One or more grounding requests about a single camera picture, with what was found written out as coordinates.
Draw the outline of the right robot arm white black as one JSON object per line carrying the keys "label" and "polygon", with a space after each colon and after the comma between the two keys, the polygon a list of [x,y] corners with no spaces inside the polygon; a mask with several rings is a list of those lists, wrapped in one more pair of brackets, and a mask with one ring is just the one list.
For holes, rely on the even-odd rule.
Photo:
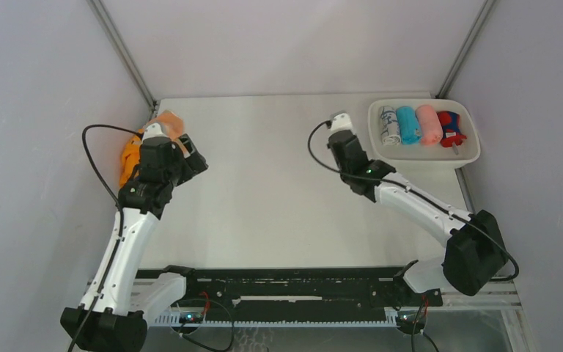
{"label": "right robot arm white black", "polygon": [[328,148],[341,180],[354,193],[397,209],[444,248],[433,259],[417,260],[403,268],[402,279],[394,285],[401,304],[415,304],[424,292],[444,287],[474,296],[506,265],[508,256],[491,213],[454,208],[415,187],[394,167],[368,158],[352,131],[333,132]]}

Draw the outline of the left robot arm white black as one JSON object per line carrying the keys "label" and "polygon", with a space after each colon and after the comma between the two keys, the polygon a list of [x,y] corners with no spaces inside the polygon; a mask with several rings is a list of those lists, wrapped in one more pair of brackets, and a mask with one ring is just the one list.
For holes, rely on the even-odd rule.
{"label": "left robot arm white black", "polygon": [[83,351],[140,351],[149,324],[170,305],[194,304],[200,294],[185,272],[161,274],[133,298],[142,256],[175,187],[207,169],[188,134],[143,139],[139,163],[117,196],[117,213],[100,267],[76,308],[60,318],[71,345]]}

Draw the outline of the orange towel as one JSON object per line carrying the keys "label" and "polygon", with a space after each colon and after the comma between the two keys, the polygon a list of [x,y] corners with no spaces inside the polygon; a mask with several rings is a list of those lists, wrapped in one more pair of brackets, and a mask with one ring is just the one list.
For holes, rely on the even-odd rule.
{"label": "orange towel", "polygon": [[120,156],[121,172],[119,176],[119,187],[123,187],[133,174],[135,166],[140,161],[141,137],[135,135],[130,138],[123,148]]}

